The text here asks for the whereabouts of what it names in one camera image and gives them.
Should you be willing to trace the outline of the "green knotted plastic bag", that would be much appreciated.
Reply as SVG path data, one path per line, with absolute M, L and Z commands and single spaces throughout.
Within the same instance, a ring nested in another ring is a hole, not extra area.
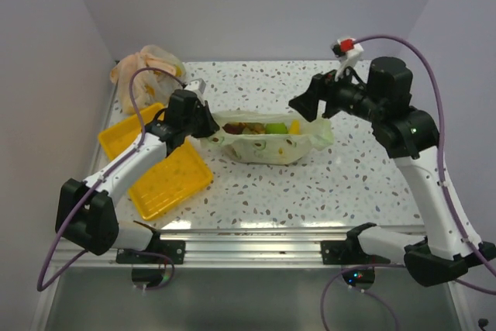
M 214 135 L 201 139 L 205 149 L 221 150 L 232 160 L 245 164 L 287 165 L 307 155 L 311 150 L 324 150 L 334 142 L 331 124 L 325 119 L 306 121 L 298 113 L 263 114 L 250 111 L 224 111 L 213 115 L 219 125 Z M 283 122 L 289 129 L 298 120 L 301 134 L 232 135 L 223 130 L 228 122 Z

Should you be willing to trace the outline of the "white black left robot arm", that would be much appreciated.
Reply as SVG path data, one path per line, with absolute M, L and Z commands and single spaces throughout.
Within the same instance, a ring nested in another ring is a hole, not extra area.
M 139 135 L 114 160 L 83 181 L 73 178 L 61 190 L 56 238 L 64 238 L 95 255 L 111 249 L 133 250 L 144 263 L 159 258 L 154 229 L 120 222 L 115 206 L 135 184 L 144 183 L 143 207 L 169 208 L 201 191 L 212 172 L 188 142 L 218 130 L 199 91 L 176 90 L 169 104 L 140 124 Z

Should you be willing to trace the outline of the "bunch of longan fruit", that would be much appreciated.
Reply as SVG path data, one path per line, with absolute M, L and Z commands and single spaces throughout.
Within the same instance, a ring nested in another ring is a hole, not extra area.
M 228 122 L 223 127 L 226 133 L 232 135 L 261 135 L 266 133 L 266 127 L 260 122 Z

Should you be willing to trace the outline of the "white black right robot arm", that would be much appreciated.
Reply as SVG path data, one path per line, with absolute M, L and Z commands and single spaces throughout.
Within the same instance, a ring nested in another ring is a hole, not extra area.
M 367 81 L 351 67 L 312 77 L 307 90 L 289 106 L 309 122 L 316 120 L 320 102 L 323 117 L 345 112 L 370 122 L 375 140 L 386 150 L 407 181 L 426 236 L 421 239 L 396 233 L 368 222 L 349 230 L 342 256 L 363 263 L 370 256 L 406 267 L 424 287 L 443 284 L 465 275 L 469 268 L 495 258 L 495 245 L 484 242 L 464 214 L 451 189 L 446 165 L 438 159 L 440 134 L 425 111 L 410 104 L 413 73 L 396 57 L 372 60 Z

